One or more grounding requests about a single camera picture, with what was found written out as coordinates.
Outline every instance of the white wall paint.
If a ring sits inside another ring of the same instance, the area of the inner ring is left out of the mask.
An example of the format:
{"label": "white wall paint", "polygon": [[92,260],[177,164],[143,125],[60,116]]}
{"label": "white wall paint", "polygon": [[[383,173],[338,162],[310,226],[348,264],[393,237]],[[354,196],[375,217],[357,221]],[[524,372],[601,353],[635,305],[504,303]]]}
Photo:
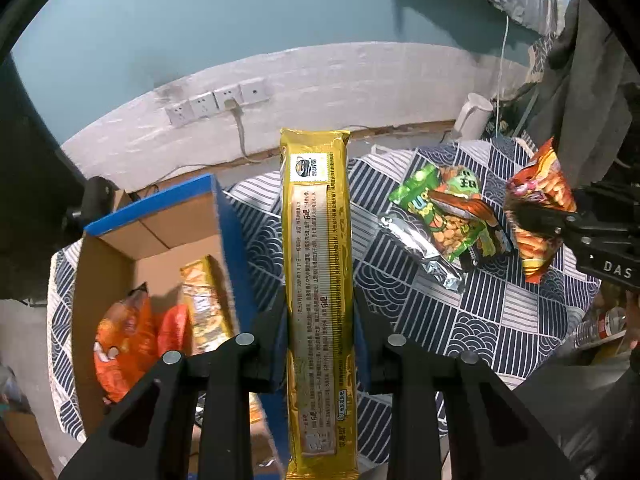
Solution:
{"label": "white wall paint", "polygon": [[[241,156],[231,113],[172,128],[166,104],[252,77],[267,78],[271,99],[243,107],[248,153],[279,144],[283,127],[333,130],[454,119],[469,92],[495,93],[499,58],[421,43],[339,43],[261,54],[202,70],[126,103],[62,144],[89,177],[140,189],[183,164]],[[503,88],[527,68],[504,61]],[[172,173],[185,173],[183,168]]]}

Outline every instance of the striped tablecloth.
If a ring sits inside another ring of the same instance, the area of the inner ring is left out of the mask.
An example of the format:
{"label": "striped tablecloth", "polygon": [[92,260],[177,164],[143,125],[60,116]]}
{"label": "striped tablecloth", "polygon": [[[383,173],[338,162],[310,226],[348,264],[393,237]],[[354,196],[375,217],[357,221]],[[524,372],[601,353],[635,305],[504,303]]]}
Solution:
{"label": "striped tablecloth", "polygon": [[[430,351],[478,353],[510,387],[545,361],[582,319],[599,282],[575,269],[570,250],[561,248],[540,285],[524,282],[517,254],[475,269],[464,294],[434,284],[420,266],[378,229],[376,216],[398,210],[387,197],[407,176],[428,162],[462,164],[481,183],[482,196],[506,225],[505,180],[529,154],[504,137],[486,142],[440,144],[415,150],[366,155],[349,162],[354,281],[373,309],[396,332]],[[242,224],[255,298],[273,302],[284,280],[280,225],[280,174],[243,180],[226,191]],[[82,439],[68,339],[78,244],[52,259],[49,287],[49,373],[62,428]],[[442,396],[437,395],[440,431],[447,431]],[[363,462],[388,458],[391,400],[358,392],[358,445]]]}

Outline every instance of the orange snack bag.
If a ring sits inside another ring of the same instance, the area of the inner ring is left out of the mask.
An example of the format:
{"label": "orange snack bag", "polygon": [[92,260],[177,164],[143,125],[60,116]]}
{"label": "orange snack bag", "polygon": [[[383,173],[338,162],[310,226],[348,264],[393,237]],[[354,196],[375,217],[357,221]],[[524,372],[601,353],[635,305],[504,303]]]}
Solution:
{"label": "orange snack bag", "polygon": [[509,211],[513,208],[513,203],[532,202],[567,212],[576,211],[574,196],[564,179],[552,143],[553,137],[507,182],[506,214],[520,250],[527,283],[540,283],[540,278],[546,272],[562,240],[559,237],[533,234],[519,227],[514,215]]}
{"label": "orange snack bag", "polygon": [[158,357],[169,350],[191,355],[189,308],[181,303],[162,314],[158,327]]}
{"label": "orange snack bag", "polygon": [[113,402],[158,360],[158,343],[146,283],[111,305],[98,325],[94,343],[95,373]]}

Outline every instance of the yellow biscuit package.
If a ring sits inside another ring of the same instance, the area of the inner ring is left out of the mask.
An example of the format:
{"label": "yellow biscuit package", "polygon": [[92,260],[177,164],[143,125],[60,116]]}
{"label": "yellow biscuit package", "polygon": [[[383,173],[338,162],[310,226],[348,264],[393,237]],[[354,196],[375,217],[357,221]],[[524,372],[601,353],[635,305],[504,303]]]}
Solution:
{"label": "yellow biscuit package", "polygon": [[281,130],[287,479],[358,477],[348,131]]}
{"label": "yellow biscuit package", "polygon": [[[224,294],[220,295],[220,289],[223,288],[214,277],[213,269],[216,266],[213,256],[207,254],[180,269],[182,294],[189,309],[193,352],[196,354],[213,351],[238,333],[234,311],[228,306]],[[249,422],[254,474],[279,473],[278,453],[262,403],[254,393],[249,393]],[[198,412],[196,423],[199,426],[202,424],[202,414],[198,415]]]}

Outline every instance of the white kettle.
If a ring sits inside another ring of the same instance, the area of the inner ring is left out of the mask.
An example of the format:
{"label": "white kettle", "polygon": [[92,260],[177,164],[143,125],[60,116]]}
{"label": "white kettle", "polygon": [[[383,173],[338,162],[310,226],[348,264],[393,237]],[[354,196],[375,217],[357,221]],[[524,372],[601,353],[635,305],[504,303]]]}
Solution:
{"label": "white kettle", "polygon": [[476,140],[482,137],[484,128],[494,111],[491,102],[480,94],[469,94],[453,126],[452,138],[456,140]]}

